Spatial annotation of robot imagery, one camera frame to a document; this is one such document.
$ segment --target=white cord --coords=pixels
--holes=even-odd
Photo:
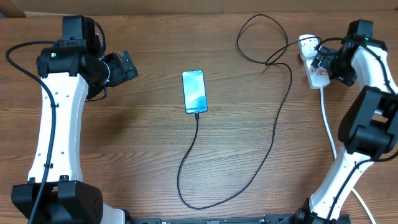
[[[331,144],[331,149],[333,150],[333,156],[336,159],[336,146],[335,146],[335,142],[333,140],[333,137],[331,135],[330,132],[330,128],[329,128],[329,124],[328,124],[328,120],[326,118],[326,112],[325,112],[325,102],[324,102],[324,96],[323,96],[323,88],[320,88],[320,92],[321,92],[321,109],[322,109],[322,118],[323,118],[323,122],[325,124],[326,127],[326,132],[328,133],[329,136],[329,140],[330,140],[330,144]],[[365,202],[363,201],[363,199],[361,198],[361,196],[359,195],[359,193],[355,190],[352,189],[352,192],[355,194],[355,196],[358,198],[359,202],[361,202],[361,205],[363,206],[363,208],[365,209],[366,213],[368,214],[372,224],[376,224],[376,221],[374,220],[371,211],[368,209],[368,206],[366,206]]]

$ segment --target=phone screen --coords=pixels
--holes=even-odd
[[[184,91],[185,112],[207,112],[207,99],[205,77],[202,70],[187,71],[182,73],[182,86]]]

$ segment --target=blue phone screen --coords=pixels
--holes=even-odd
[[[187,71],[182,73],[184,90],[185,112],[207,112],[207,99],[205,77],[202,70]]]

